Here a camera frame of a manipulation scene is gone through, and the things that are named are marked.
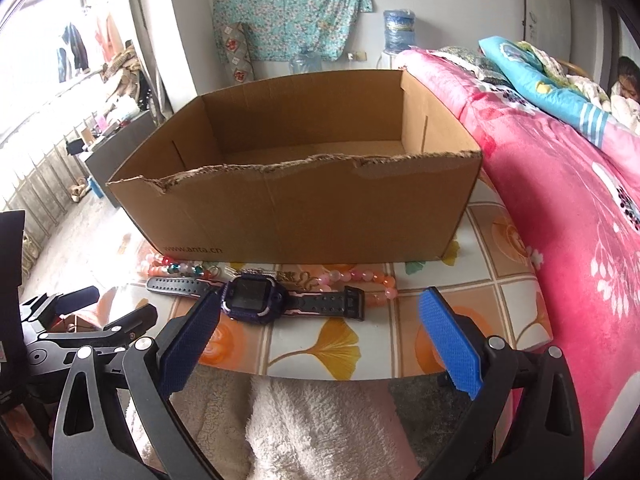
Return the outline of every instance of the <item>wall outlet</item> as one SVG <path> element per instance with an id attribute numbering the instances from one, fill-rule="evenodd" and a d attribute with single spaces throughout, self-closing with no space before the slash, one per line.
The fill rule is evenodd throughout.
<path id="1" fill-rule="evenodd" d="M 349 61 L 366 61 L 367 53 L 366 52 L 347 52 L 347 59 Z"/>

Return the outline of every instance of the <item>pink blanket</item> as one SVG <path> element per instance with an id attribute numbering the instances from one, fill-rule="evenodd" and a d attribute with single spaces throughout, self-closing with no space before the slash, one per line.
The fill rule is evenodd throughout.
<path id="1" fill-rule="evenodd" d="M 640 402 L 640 160 L 622 145 L 607 150 L 619 160 L 607 158 L 516 92 L 425 51 L 403 52 L 396 63 L 480 144 L 484 169 L 531 248 L 554 343 L 574 378 L 589 474 Z"/>

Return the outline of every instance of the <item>smartwatch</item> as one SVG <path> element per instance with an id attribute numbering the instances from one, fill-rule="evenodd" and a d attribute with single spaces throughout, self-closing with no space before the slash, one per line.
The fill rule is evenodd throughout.
<path id="1" fill-rule="evenodd" d="M 364 320 L 364 291 L 345 286 L 341 292 L 293 292 L 263 274 L 241 274 L 228 283 L 194 278 L 150 278 L 152 292 L 199 298 L 222 288 L 220 307 L 231 319 L 267 324 L 280 316 L 345 317 Z"/>

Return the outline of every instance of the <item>blue quilt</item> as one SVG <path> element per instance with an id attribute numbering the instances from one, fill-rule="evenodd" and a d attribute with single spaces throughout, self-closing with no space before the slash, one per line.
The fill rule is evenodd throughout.
<path id="1" fill-rule="evenodd" d="M 304 45 L 336 60 L 358 13 L 372 11 L 372 0 L 214 0 L 214 25 L 222 59 L 221 28 L 241 22 L 252 60 L 287 61 Z"/>
<path id="2" fill-rule="evenodd" d="M 556 86 L 545 75 L 540 60 L 511 41 L 494 36 L 479 44 L 485 56 L 500 67 L 520 95 L 549 115 L 570 124 L 589 142 L 602 148 L 609 113 L 574 90 Z"/>

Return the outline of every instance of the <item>watch face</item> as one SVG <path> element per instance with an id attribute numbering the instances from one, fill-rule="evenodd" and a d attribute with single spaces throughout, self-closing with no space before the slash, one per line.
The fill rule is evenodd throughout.
<path id="1" fill-rule="evenodd" d="M 270 291 L 269 280 L 236 279 L 233 284 L 231 308 L 261 312 L 267 307 Z"/>

